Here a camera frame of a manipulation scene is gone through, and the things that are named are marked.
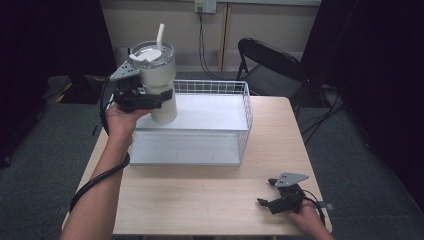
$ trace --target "white tumbler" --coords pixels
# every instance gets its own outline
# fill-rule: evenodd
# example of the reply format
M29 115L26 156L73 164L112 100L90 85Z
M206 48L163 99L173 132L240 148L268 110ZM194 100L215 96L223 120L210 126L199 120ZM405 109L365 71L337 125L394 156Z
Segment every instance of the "white tumbler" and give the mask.
M143 42L131 49L131 54L141 56L148 51L157 51L157 42ZM141 83L147 94L161 94L172 89L172 98L162 103L161 108L153 109L152 119L157 123L168 123L177 117L174 79L176 76L174 48L168 43L162 44L159 58L153 61L137 61L133 65L140 70Z

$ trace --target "hand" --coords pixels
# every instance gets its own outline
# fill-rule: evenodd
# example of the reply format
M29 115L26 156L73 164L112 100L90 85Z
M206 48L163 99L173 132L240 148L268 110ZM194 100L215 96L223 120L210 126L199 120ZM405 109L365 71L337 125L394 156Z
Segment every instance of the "hand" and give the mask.
M119 110L118 104L113 104L106 111L106 119L109 127L109 139L128 141L130 145L137 120L151 112L151 109L141 109L131 113L125 113Z
M311 202L303 200L299 213L290 211L288 216L296 225L315 239L334 239L318 216Z

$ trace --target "white metal basket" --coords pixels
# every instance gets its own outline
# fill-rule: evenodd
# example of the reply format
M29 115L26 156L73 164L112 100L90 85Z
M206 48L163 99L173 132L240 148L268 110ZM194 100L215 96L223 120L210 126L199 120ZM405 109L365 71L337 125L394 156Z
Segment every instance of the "white metal basket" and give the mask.
M177 118L139 119L131 164L239 165L253 114L242 81L175 80Z

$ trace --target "person's forearm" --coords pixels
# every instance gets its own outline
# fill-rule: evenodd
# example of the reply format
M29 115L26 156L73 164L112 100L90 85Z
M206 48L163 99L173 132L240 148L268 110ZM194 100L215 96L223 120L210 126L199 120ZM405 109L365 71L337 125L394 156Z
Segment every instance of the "person's forearm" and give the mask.
M109 138L92 178L121 164L128 147L127 140ZM85 193L69 215L61 239L110 239L115 224L121 179L122 170Z

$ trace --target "black cable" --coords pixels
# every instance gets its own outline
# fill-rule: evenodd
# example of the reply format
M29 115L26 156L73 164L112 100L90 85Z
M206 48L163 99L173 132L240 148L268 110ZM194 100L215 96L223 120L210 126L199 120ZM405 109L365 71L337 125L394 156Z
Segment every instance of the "black cable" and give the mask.
M308 201L310 201L310 202L312 202L312 204L314 204L315 205L315 207L317 208L317 210L318 210L318 213L319 213L319 217L320 217L320 219L321 219L321 222L324 224L324 226L325 226L325 215L324 215L324 213L322 212L322 209L321 209L321 206L320 206L320 204L319 204L319 201L318 201L318 199L317 199L317 197L315 197L315 195L314 194L312 194L310 191L308 191L308 190L302 190L302 191L304 191L304 192L307 192L307 193L309 193L314 199L315 199L315 201L314 200L312 200L312 199L310 199L310 198L307 198L307 197L304 197L304 199L305 200L308 200Z
M324 215L324 212L322 211L319 203L315 202L313 199L310 199L308 197L304 197L303 199L308 200L309 202L314 204L315 208L318 210L319 218L321 219L322 224L324 224L324 226L325 226L325 215Z
M203 71L206 73L206 75L208 75L210 78L215 78L215 79L220 79L220 80L228 80L226 78L217 76L215 74L213 74L207 64L206 64L206 59L205 59L205 43L204 43L204 38L203 38L203 16L202 16L202 12L203 9L201 7L197 8L198 13L199 13L199 20L200 20L200 32L199 32L199 57L200 57L200 66L202 67Z
M103 127L106 131L106 133L109 135L109 128L107 125L107 119L106 119L106 108L109 104L111 104L113 101L109 101L108 104L106 104L105 106L103 105L103 99L104 99L104 93L105 93L105 89L106 89L106 85L108 84L110 80L110 75L106 78L106 81L103 85L103 90L101 92L101 97L100 97L100 119L102 121ZM130 163L130 155L129 153L127 153L127 155L125 156L124 161L119 164L116 167L113 167L112 169L92 178L90 181L88 181L83 187L81 187L78 192L75 194L75 196L72 198L71 201L71 205L69 206L69 213L72 212L72 210L74 209L75 205L77 204L78 200L89 190L91 189L94 185L96 185L97 183L103 181L104 179L112 176L113 174L115 174L116 172L124 169L126 166L128 166L128 164Z
M317 119L317 121L315 123L313 123L311 126L309 126L306 130L302 131L302 133L301 133L301 135L304 135L305 133L309 132L313 127L315 127L315 129L312 131L312 133L309 135L309 137L304 141L305 145L309 142L311 137L314 135L314 133L318 130L318 128L321 126L321 124L326 119L328 119L329 117L331 117L332 115L334 115L335 113L337 113L338 111L343 109L344 105L341 105L339 108L334 110L334 108L337 105L337 101L338 101L339 97L340 97L340 91L337 92L337 96L336 96L336 99L334 100L334 103L331 105L330 109L326 113L324 113L320 117L314 117L314 118L308 119L307 121L300 124L300 126L301 126L301 125L305 124L306 122L309 122L312 119Z
M110 177L111 175L115 174L116 172L118 172L119 170L125 168L126 166L128 166L128 164L130 163L130 155L127 153L127 155L125 156L124 162L122 162L121 164L119 164L118 166L98 175L97 177L91 179L90 181L88 181L82 188L80 188L80 190L78 190L78 192L75 194L74 198L72 198L71 201L71 205L69 206L69 212L71 213L72 210L74 209L75 205L77 204L78 200L90 189L92 188L94 185L96 185L97 183L103 181L104 179Z
M59 90L57 90L55 93L52 93L52 94L50 94L50 95L49 95L49 96L47 96L47 97L44 97L44 98L43 98L43 100L47 100L47 99L49 99L49 98L51 98L51 97L56 96L56 94L58 94L58 93L62 92L62 91L63 91L63 89L65 89L65 88L66 88L66 86L68 86L68 84L69 84L69 79L70 79L70 77L69 77L69 75L68 75L68 78L66 79L65 84L63 84L63 86L62 86Z

